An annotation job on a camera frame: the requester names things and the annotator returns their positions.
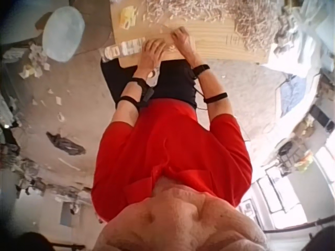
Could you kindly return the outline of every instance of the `table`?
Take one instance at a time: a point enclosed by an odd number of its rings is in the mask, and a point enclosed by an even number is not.
[[[264,51],[254,53],[245,49],[242,38],[235,33],[234,21],[231,18],[226,18],[224,23],[210,23],[201,20],[169,20],[168,18],[163,18],[162,22],[165,26],[158,24],[149,25],[148,21],[142,21],[146,7],[145,3],[143,5],[141,5],[141,3],[142,0],[122,0],[121,3],[110,5],[111,21],[116,44],[142,37],[146,39],[164,38],[167,43],[172,43],[170,35],[171,29],[185,26],[194,39],[197,52],[203,58],[243,60],[261,64],[267,62],[268,53]],[[121,10],[128,6],[137,7],[139,15],[136,20],[136,25],[126,30],[120,28],[119,23]],[[120,65],[122,67],[136,65],[138,56],[139,54],[133,54],[120,58]],[[163,60],[182,58],[180,53],[176,51],[167,53]]]

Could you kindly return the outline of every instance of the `concrete floor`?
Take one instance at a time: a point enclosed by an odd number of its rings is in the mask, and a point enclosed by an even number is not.
[[[40,175],[44,179],[61,185],[91,187],[99,141],[114,112],[97,48],[112,44],[113,38],[110,38],[109,1],[76,1],[75,7],[86,22],[80,48],[67,63],[49,60],[51,70],[44,71],[39,79],[31,76],[21,80],[29,102],[22,111],[24,126],[15,130],[15,136],[22,155],[41,164]],[[249,62],[208,60],[208,64],[229,93],[243,136],[251,141],[251,157],[255,159],[261,154],[259,149],[267,144],[265,135],[276,121],[275,90],[284,77],[280,72]],[[56,104],[56,96],[62,98],[61,106]],[[205,107],[200,97],[197,100],[199,107]],[[59,112],[64,115],[64,122],[58,120]],[[207,128],[207,112],[197,112],[199,123]],[[60,133],[82,145],[86,154],[69,156],[56,149],[48,140],[47,131]]]

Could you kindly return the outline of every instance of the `black wristband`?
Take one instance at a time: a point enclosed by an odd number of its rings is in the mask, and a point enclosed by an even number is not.
[[[137,111],[140,111],[140,108],[138,106],[138,102],[135,99],[133,99],[132,97],[129,97],[129,96],[122,96],[122,97],[120,97],[120,99],[116,103],[116,108],[117,108],[117,105],[119,104],[119,102],[121,100],[126,100],[128,102],[131,102],[136,107]]]
[[[132,77],[129,82],[136,82],[139,86],[142,87],[143,93],[145,93],[150,88],[150,86],[147,84],[147,82],[143,78]]]
[[[227,98],[228,97],[228,94],[227,93],[221,93],[219,95],[216,95],[214,97],[211,97],[211,98],[204,98],[204,102],[206,104],[210,104],[210,103],[214,103],[218,100],[221,100],[221,99],[224,99],[224,98]]]
[[[193,80],[196,80],[202,72],[204,72],[205,70],[208,70],[208,69],[210,69],[208,64],[202,64],[202,65],[199,65],[199,66],[193,68],[192,69],[193,74],[194,74]]]
[[[154,93],[153,88],[150,87],[143,78],[133,77],[129,82],[136,82],[139,86],[142,87],[141,102],[140,104],[138,104],[138,106],[140,107],[147,106],[149,99]]]

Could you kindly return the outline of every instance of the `hand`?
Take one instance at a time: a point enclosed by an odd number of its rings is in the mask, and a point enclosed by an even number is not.
[[[173,30],[171,32],[171,36],[177,49],[180,51],[181,55],[185,57],[188,63],[192,67],[197,66],[196,64],[200,65],[198,61],[201,61],[201,59],[193,50],[191,45],[191,37],[189,36],[185,27],[181,26]]]
[[[164,39],[150,39],[143,44],[142,54],[137,71],[146,74],[146,77],[162,62],[166,43]]]

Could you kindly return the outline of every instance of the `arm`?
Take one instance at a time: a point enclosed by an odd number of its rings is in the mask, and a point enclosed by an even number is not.
[[[201,57],[192,49],[190,36],[184,27],[179,27],[172,32],[172,38],[180,53],[185,57],[192,68],[204,64]],[[199,82],[205,98],[214,97],[225,92],[224,87],[218,82],[211,69],[205,70],[199,76]],[[221,99],[207,105],[209,120],[221,114],[233,114],[228,98]]]
[[[147,81],[149,73],[152,72],[154,68],[160,66],[165,47],[166,44],[163,39],[152,39],[145,42],[143,44],[137,70],[133,77],[143,78]],[[136,82],[129,82],[122,92],[121,97],[130,96],[139,102],[141,100],[141,95],[142,88]],[[125,122],[133,127],[137,118],[138,111],[136,107],[126,100],[121,100],[111,121]]]

